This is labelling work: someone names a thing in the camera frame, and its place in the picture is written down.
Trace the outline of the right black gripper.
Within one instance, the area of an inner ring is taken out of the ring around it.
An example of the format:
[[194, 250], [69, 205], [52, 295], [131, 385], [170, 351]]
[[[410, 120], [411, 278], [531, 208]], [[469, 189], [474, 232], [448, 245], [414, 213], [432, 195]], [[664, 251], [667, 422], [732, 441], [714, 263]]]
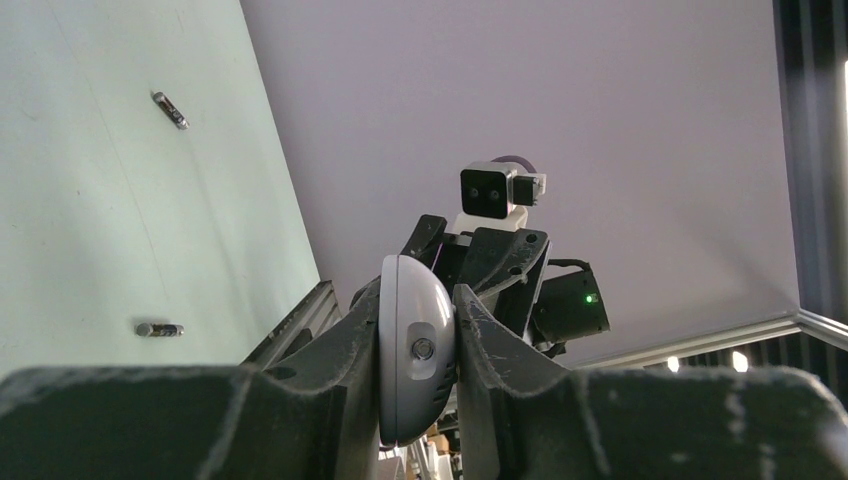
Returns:
[[400, 255], [422, 263], [448, 290], [465, 284], [492, 316], [542, 352], [610, 329], [600, 288], [590, 264], [550, 256], [543, 231], [480, 227], [445, 233], [444, 217], [424, 214]]

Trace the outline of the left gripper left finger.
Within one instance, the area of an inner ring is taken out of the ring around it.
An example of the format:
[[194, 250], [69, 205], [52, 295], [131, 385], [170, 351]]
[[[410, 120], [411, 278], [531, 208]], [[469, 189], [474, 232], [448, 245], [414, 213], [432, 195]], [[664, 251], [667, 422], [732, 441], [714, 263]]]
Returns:
[[268, 368], [33, 368], [1, 385], [5, 479], [373, 479], [378, 281]]

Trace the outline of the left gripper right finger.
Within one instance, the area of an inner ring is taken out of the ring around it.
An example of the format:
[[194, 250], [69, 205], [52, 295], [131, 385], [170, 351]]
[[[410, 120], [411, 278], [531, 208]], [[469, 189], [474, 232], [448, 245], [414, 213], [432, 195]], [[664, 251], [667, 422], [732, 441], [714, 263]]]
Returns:
[[453, 293], [468, 479], [843, 479], [847, 413], [773, 367], [569, 370]]

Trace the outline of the white remote control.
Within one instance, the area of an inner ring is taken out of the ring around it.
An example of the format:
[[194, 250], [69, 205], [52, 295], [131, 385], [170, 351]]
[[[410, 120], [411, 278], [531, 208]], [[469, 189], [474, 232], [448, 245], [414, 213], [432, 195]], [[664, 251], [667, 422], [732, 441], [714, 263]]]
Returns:
[[437, 421], [456, 382], [455, 308], [429, 267], [390, 255], [382, 263], [377, 326], [380, 442], [405, 446]]

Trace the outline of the aaa battery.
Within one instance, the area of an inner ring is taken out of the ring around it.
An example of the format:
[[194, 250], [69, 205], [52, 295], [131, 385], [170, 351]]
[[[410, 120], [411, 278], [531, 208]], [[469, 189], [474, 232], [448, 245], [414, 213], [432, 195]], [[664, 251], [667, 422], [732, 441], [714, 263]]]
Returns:
[[186, 117], [163, 92], [154, 92], [151, 98], [178, 129], [187, 130], [190, 127]]
[[172, 323], [144, 322], [135, 326], [134, 333], [143, 338], [179, 337], [184, 334], [184, 327]]

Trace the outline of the right aluminium frame rail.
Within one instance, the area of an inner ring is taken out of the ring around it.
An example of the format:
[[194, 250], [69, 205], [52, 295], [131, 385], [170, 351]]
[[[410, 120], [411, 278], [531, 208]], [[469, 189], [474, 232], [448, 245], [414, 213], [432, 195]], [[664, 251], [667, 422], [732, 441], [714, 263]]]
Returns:
[[341, 318], [332, 282], [321, 281], [262, 339], [243, 363], [269, 368], [321, 336]]

